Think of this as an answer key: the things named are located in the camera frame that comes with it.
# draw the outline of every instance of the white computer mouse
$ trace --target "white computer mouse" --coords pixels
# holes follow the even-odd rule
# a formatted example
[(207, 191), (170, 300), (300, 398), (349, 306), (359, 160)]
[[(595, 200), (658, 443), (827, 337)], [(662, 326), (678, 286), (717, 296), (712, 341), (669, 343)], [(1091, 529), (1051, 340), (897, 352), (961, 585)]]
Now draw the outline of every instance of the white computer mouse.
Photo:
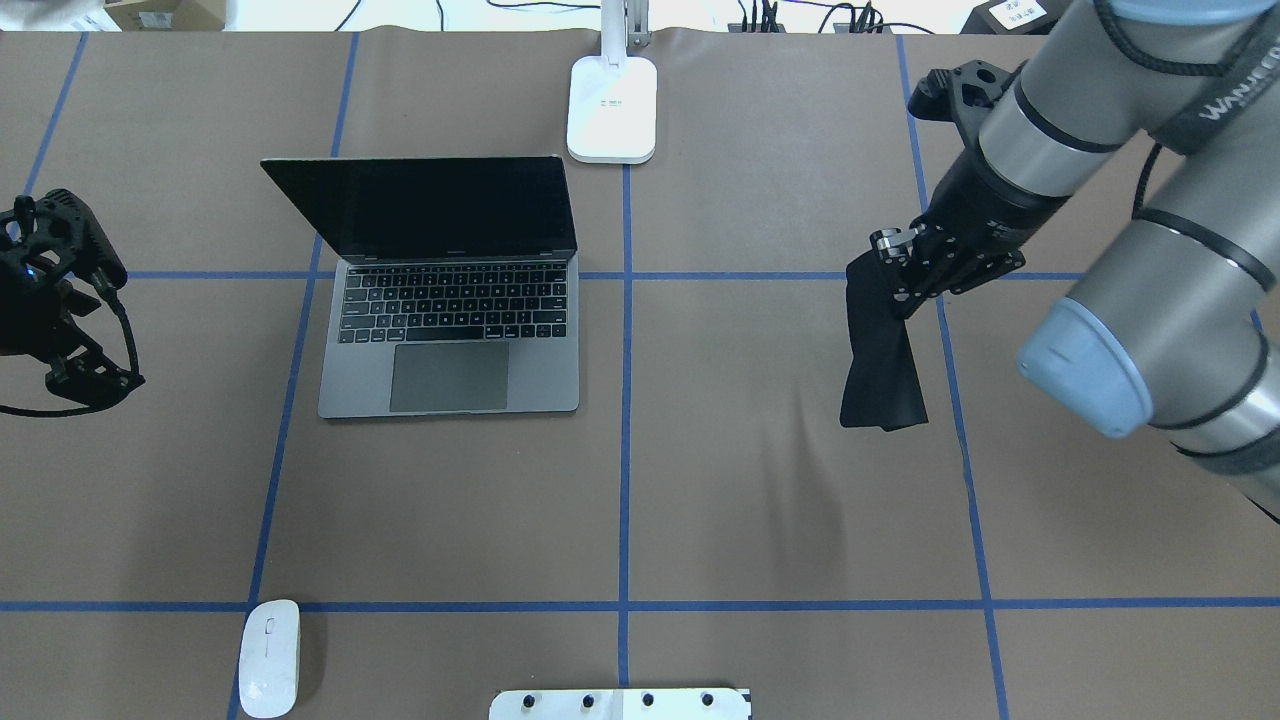
[(298, 603), (264, 602), (241, 638), (241, 707), (250, 717), (279, 717), (298, 700)]

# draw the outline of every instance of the cardboard box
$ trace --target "cardboard box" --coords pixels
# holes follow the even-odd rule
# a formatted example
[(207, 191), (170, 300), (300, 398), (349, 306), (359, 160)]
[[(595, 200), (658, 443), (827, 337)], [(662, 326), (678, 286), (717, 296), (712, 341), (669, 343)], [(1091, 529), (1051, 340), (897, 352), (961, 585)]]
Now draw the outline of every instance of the cardboard box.
[(123, 31), (223, 29), (227, 0), (119, 0), (106, 14)]

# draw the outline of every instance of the silver laptop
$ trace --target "silver laptop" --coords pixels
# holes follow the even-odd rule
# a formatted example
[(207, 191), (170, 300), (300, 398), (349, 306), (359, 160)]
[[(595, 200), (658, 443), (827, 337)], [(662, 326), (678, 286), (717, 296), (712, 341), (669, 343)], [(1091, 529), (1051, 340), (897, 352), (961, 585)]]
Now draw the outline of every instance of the silver laptop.
[(577, 409), (577, 240), (559, 158), (262, 169), (342, 258), (320, 416)]

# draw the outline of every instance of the black cloth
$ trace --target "black cloth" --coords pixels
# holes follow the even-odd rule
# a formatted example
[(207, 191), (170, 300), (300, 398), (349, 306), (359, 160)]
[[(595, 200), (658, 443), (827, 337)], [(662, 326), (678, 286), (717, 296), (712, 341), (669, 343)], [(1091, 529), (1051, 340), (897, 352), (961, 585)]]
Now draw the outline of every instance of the black cloth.
[(893, 315), (876, 254), (865, 252), (850, 263), (845, 278), (854, 361), (845, 380), (840, 424), (891, 432), (928, 423), (906, 323)]

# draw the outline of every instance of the label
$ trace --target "label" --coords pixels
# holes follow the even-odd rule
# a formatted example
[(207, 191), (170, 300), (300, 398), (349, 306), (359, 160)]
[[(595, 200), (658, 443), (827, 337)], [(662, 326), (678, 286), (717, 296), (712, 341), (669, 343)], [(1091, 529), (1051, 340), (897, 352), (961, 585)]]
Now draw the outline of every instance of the label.
[(173, 29), (173, 13), (138, 13), (138, 22), (147, 29)]
[(991, 14), (1005, 26), (1005, 29), (1014, 29), (1048, 13), (1036, 0), (1009, 0), (991, 8)]

